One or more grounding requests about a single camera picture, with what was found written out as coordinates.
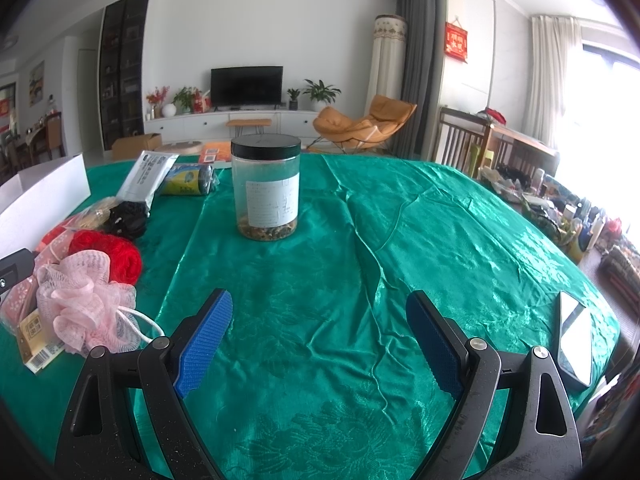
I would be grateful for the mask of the pink mesh bath sponge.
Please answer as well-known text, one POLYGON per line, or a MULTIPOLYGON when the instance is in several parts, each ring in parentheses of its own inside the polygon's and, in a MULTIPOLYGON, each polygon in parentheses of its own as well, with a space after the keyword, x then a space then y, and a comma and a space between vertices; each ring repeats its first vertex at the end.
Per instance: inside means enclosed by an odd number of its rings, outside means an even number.
POLYGON ((36 272, 37 308, 43 326, 70 353, 88 356, 96 347, 134 351, 164 331, 136 309, 134 286, 110 278, 105 252, 83 250, 36 272))

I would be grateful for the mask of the red yarn ball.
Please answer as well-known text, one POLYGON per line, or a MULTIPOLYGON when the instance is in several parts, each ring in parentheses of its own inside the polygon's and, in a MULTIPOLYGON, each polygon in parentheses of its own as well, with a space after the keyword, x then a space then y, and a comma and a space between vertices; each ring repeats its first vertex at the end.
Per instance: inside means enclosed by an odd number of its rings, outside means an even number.
POLYGON ((110 280, 120 284, 135 285, 142 274, 142 257, 140 250, 131 240, 103 233, 83 230, 74 234, 70 242, 70 255, 85 250, 104 252, 110 259, 110 280))

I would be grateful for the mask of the black fabric bundle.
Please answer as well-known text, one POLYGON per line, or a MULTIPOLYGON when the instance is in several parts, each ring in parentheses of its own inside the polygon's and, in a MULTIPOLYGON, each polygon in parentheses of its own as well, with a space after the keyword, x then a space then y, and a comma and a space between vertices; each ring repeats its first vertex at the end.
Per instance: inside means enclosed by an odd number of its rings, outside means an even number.
POLYGON ((126 240, 136 240, 145 233, 148 218, 146 203, 122 202, 110 210, 104 231, 126 240))

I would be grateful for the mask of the blue yellow wrapped roll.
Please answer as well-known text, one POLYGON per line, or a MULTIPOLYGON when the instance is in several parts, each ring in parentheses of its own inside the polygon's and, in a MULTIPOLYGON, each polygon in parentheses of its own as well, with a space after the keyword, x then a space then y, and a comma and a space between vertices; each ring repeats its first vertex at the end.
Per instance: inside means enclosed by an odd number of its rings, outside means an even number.
POLYGON ((177 164, 160 185, 160 194, 170 196, 206 196, 218 185, 213 167, 206 164, 177 164))

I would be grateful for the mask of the grey plastic mailer bag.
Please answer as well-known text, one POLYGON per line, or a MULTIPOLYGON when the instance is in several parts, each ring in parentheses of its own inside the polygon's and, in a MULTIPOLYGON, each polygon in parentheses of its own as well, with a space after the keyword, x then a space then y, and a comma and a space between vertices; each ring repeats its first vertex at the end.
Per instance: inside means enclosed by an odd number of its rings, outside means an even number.
POLYGON ((143 151, 127 174, 116 198, 121 202, 145 204, 146 210, 150 210, 156 191, 177 159, 177 154, 143 151))

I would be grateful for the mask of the brown cardboard box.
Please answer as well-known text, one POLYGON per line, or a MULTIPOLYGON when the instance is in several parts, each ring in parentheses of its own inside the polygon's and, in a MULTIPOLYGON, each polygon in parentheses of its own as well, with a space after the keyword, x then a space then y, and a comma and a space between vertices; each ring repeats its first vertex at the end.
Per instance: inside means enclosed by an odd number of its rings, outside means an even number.
POLYGON ((137 159, 143 151, 154 151, 163 144, 160 133, 140 134, 140 136, 126 136, 120 138, 112 145, 112 159, 118 160, 137 159))

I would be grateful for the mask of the clear jar black lid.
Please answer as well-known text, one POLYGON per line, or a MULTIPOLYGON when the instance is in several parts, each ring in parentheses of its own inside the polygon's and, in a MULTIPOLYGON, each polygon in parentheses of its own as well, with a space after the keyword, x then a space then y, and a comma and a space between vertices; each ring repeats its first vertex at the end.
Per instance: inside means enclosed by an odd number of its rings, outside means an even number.
POLYGON ((250 240, 272 242, 297 228, 299 162, 296 136, 254 133, 231 141, 236 224, 250 240))

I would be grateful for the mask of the white tv cabinet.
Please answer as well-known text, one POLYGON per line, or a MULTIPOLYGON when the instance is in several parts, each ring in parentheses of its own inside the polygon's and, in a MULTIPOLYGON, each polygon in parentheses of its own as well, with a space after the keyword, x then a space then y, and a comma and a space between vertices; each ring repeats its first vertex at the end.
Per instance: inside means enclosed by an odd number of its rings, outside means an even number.
MULTIPOLYGON (((149 120, 144 123, 145 133, 160 133, 165 143, 184 141, 229 141, 235 138, 233 130, 226 126, 232 119, 269 118, 272 124, 265 133, 297 136, 303 144, 311 144, 318 138, 312 122, 316 112, 304 110, 247 110, 246 112, 211 112, 184 114, 169 118, 149 120)), ((244 134, 254 133, 253 129, 244 134)))

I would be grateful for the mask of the small wooden side table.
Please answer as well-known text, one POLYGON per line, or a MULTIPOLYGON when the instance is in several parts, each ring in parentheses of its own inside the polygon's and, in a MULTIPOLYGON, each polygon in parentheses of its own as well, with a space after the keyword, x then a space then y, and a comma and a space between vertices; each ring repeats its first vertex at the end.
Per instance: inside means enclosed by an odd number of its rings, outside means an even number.
POLYGON ((269 118, 257 119, 232 119, 226 123, 226 126, 233 130, 234 136, 242 136, 245 130, 253 129, 254 133, 263 134, 272 124, 269 118))

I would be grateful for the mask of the red flower vase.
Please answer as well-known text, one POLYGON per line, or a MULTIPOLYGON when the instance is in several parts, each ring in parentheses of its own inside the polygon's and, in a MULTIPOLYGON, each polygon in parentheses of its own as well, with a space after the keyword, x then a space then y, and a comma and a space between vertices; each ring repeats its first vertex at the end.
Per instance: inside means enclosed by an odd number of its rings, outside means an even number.
POLYGON ((156 87, 153 91, 149 92, 146 96, 146 102, 150 107, 150 114, 153 119, 159 118, 162 108, 168 95, 169 87, 161 86, 156 87))

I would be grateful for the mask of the orange lounge chair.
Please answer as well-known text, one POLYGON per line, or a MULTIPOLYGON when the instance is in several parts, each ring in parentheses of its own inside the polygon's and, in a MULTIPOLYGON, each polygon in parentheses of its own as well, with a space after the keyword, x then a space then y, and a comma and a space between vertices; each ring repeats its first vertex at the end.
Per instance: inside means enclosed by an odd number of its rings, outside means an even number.
POLYGON ((368 114, 352 119, 332 106, 325 107, 312 122, 318 139, 329 142, 340 152, 350 154, 382 148, 408 122, 418 106, 376 94, 368 114))

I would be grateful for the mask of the black flat television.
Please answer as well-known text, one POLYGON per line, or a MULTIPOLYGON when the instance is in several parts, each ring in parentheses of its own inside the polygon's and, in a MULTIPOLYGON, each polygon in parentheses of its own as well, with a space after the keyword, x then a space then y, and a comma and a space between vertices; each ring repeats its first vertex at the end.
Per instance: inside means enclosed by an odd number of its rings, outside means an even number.
POLYGON ((282 66, 240 66, 210 71, 213 107, 278 106, 282 98, 282 66))

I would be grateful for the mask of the green potted plant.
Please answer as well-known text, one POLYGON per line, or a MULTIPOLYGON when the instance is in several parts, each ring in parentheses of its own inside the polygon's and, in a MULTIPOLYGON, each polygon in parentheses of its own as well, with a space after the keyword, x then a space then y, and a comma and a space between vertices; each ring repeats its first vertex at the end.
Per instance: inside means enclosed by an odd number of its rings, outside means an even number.
POLYGON ((320 112, 327 106, 331 106, 342 94, 342 90, 334 86, 334 84, 326 84, 322 79, 314 81, 312 79, 305 80, 306 87, 303 94, 308 96, 312 108, 316 112, 320 112))

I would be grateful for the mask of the dark glass display cabinet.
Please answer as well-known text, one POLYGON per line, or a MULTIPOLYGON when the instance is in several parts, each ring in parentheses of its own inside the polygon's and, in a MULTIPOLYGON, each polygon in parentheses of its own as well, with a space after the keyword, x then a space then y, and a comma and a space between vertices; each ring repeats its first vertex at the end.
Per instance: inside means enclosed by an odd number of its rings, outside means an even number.
POLYGON ((149 0, 118 0, 104 9, 99 48, 102 144, 143 132, 142 53, 149 0))

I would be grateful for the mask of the grey curtain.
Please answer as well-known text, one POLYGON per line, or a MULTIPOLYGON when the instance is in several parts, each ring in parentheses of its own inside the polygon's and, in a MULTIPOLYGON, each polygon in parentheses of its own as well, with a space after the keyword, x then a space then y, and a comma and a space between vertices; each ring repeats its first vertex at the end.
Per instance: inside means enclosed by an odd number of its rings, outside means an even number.
POLYGON ((394 134, 399 158, 427 160, 435 142, 438 100, 444 69, 447 0, 397 0, 397 14, 408 25, 400 98, 416 106, 394 134))

